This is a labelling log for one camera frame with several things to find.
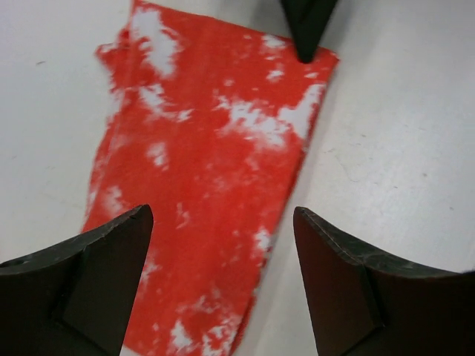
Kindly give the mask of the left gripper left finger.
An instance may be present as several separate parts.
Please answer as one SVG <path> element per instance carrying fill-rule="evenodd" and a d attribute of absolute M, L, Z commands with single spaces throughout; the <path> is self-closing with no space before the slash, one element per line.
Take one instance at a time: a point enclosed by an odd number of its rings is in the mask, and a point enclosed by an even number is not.
<path fill-rule="evenodd" d="M 151 240 L 139 205 L 1 264 L 2 355 L 119 355 Z"/>

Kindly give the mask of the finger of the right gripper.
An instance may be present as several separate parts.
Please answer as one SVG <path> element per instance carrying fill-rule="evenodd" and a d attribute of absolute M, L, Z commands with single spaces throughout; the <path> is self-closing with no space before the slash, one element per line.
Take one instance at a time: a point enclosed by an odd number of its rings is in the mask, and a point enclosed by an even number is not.
<path fill-rule="evenodd" d="M 315 56 L 338 0 L 281 0 L 286 22 L 296 49 L 303 63 L 310 63 Z"/>

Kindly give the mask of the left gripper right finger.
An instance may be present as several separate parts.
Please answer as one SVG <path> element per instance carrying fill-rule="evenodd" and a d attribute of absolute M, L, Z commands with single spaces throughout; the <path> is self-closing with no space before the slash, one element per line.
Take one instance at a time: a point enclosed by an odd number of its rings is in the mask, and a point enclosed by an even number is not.
<path fill-rule="evenodd" d="M 295 243 L 320 355 L 472 355 L 474 273 L 398 257 L 308 208 Z"/>

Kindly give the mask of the red tie-dye trousers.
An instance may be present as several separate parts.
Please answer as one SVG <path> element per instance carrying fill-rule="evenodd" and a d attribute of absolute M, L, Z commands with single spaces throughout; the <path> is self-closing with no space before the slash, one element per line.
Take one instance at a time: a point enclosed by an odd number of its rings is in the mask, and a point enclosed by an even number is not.
<path fill-rule="evenodd" d="M 96 57 L 111 111 L 83 228 L 154 215 L 125 336 L 137 355 L 230 355 L 338 64 L 288 39 L 147 1 Z"/>

